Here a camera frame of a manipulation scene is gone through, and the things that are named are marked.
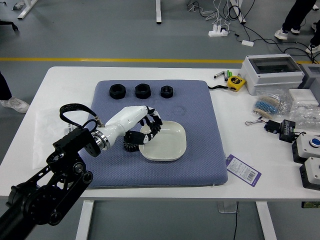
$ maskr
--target white plate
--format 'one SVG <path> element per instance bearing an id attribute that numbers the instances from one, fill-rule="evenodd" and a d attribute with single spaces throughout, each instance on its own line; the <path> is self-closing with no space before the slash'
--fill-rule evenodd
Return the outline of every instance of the white plate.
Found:
<path id="1" fill-rule="evenodd" d="M 144 125 L 141 133 L 150 133 L 150 128 Z M 145 145 L 139 145 L 142 155 L 152 161 L 174 161 L 186 151 L 187 139 L 183 126 L 175 121 L 162 121 L 160 132 Z"/>

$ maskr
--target screw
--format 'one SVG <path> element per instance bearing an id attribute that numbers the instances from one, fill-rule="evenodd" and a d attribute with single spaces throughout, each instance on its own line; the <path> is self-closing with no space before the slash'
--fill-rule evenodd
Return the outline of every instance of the screw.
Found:
<path id="1" fill-rule="evenodd" d="M 61 213 L 60 212 L 56 211 L 51 214 L 50 220 L 49 220 L 50 225 L 55 226 L 58 223 L 60 223 L 60 221 L 61 221 Z"/>
<path id="2" fill-rule="evenodd" d="M 77 174 L 80 174 L 84 171 L 84 165 L 82 163 L 76 163 L 73 166 L 73 170 L 74 172 L 76 172 Z"/>
<path id="3" fill-rule="evenodd" d="M 90 171 L 88 171 L 88 172 L 86 172 L 86 173 L 83 175 L 82 181 L 83 181 L 83 183 L 85 183 L 85 184 L 89 184 L 89 183 L 92 182 L 93 177 L 94 177 L 94 176 L 92 175 L 92 173 L 91 173 Z"/>

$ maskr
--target white sneaker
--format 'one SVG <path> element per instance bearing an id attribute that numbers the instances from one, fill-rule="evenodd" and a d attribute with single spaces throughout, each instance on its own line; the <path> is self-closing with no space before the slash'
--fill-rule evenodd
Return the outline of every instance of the white sneaker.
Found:
<path id="1" fill-rule="evenodd" d="M 0 103 L 5 108 L 12 108 L 16 110 L 18 113 L 25 114 L 29 109 L 29 104 L 25 101 L 22 101 L 14 96 L 9 100 L 0 100 Z"/>
<path id="2" fill-rule="evenodd" d="M 275 32 L 274 36 L 280 40 L 287 40 L 288 39 L 288 31 L 283 31 L 282 28 Z"/>
<path id="3" fill-rule="evenodd" d="M 315 46 L 315 45 L 310 44 L 308 46 L 308 48 L 305 50 L 305 52 L 308 53 L 308 54 L 311 54 L 311 52 L 312 52 L 312 54 L 320 52 L 320 45 Z"/>
<path id="4" fill-rule="evenodd" d="M 299 35 L 299 34 L 300 34 L 300 29 L 293 29 L 293 28 L 291 28 L 290 32 L 291 32 L 293 35 Z"/>
<path id="5" fill-rule="evenodd" d="M 311 28 L 316 32 L 317 31 L 317 23 L 316 22 L 312 23 Z"/>

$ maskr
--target yellow floor line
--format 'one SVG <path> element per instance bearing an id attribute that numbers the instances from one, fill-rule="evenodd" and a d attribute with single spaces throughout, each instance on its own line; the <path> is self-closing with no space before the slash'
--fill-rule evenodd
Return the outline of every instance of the yellow floor line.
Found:
<path id="1" fill-rule="evenodd" d="M 0 57 L 0 61 L 14 62 L 122 62 L 122 63 L 192 63 L 192 64 L 241 64 L 244 60 L 231 59 L 170 59 L 170 58 L 68 58 L 68 57 Z M 297 61 L 311 64 L 311 61 Z"/>

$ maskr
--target black hex nut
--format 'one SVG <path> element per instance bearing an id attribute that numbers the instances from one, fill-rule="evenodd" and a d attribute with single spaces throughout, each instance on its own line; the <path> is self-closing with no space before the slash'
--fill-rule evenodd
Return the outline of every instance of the black hex nut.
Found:
<path id="1" fill-rule="evenodd" d="M 174 95 L 174 88 L 172 86 L 163 86 L 160 95 L 165 99 L 169 99 Z"/>
<path id="2" fill-rule="evenodd" d="M 123 99 L 126 95 L 126 87 L 122 84 L 114 84 L 110 87 L 109 94 L 113 99 Z"/>
<path id="3" fill-rule="evenodd" d="M 135 87 L 135 96 L 138 99 L 147 99 L 151 96 L 151 89 L 148 84 L 141 83 Z"/>

